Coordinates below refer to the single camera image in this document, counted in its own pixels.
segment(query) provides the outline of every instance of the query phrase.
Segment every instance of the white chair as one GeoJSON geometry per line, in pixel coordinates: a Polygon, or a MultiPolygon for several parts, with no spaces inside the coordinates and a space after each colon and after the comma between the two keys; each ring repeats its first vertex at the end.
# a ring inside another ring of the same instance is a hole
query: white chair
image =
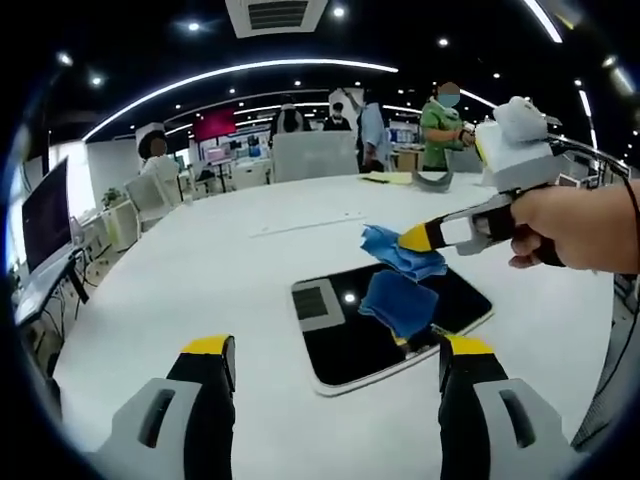
{"type": "Polygon", "coordinates": [[[138,212],[130,200],[109,208],[102,214],[107,238],[116,252],[131,248],[140,237],[138,212]]]}
{"type": "Polygon", "coordinates": [[[236,190],[245,188],[260,187],[267,184],[267,175],[264,164],[251,166],[233,166],[231,177],[236,190]]]}
{"type": "Polygon", "coordinates": [[[138,238],[167,215],[173,206],[157,175],[139,175],[124,185],[138,217],[138,238]]]}

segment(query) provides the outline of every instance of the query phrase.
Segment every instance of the computer monitor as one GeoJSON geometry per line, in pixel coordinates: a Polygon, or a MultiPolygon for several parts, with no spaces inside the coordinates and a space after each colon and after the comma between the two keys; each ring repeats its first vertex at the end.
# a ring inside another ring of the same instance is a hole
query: computer monitor
{"type": "Polygon", "coordinates": [[[42,179],[23,203],[22,229],[29,272],[71,243],[66,158],[42,179]]]}

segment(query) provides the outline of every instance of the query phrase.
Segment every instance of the display screen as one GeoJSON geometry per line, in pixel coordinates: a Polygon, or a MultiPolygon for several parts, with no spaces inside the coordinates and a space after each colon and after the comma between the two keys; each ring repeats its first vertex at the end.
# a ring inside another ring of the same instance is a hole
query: display screen
{"type": "Polygon", "coordinates": [[[51,170],[22,205],[29,271],[71,242],[67,203],[67,159],[51,170]]]}
{"type": "Polygon", "coordinates": [[[233,116],[233,108],[206,112],[202,118],[193,124],[193,134],[196,142],[203,142],[210,138],[220,137],[235,133],[236,122],[233,116]]]}

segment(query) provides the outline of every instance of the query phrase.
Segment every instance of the wall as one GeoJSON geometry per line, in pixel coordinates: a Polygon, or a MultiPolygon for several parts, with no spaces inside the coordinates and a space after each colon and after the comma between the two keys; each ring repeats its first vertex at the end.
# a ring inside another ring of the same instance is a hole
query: wall
{"type": "Polygon", "coordinates": [[[122,191],[125,182],[138,175],[140,170],[141,160],[133,139],[89,143],[87,155],[93,196],[98,208],[109,188],[122,191]]]}

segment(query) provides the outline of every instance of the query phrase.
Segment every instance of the desk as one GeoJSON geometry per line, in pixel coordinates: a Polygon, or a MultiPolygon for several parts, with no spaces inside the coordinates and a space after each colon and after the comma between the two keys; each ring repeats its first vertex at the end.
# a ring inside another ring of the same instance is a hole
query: desk
{"type": "MultiPolygon", "coordinates": [[[[181,348],[230,332],[237,345],[234,476],[439,478],[438,356],[322,397],[290,290],[299,280],[375,263],[359,248],[363,223],[403,231],[486,200],[493,191],[479,183],[479,175],[456,175],[443,195],[331,177],[179,206],[113,267],[69,335],[54,375],[69,435],[82,449],[97,449],[114,412],[148,379],[164,377],[181,348]],[[354,220],[287,230],[347,214],[354,220]]],[[[612,275],[512,269],[508,243],[472,257],[443,254],[494,304],[473,335],[562,415],[572,438],[604,364],[612,275]]]]}
{"type": "Polygon", "coordinates": [[[75,265],[75,253],[70,252],[28,279],[29,283],[20,296],[20,303],[15,312],[16,325],[26,326],[38,320],[53,291],[65,276],[69,278],[82,303],[89,301],[82,281],[76,275],[75,265]]]}

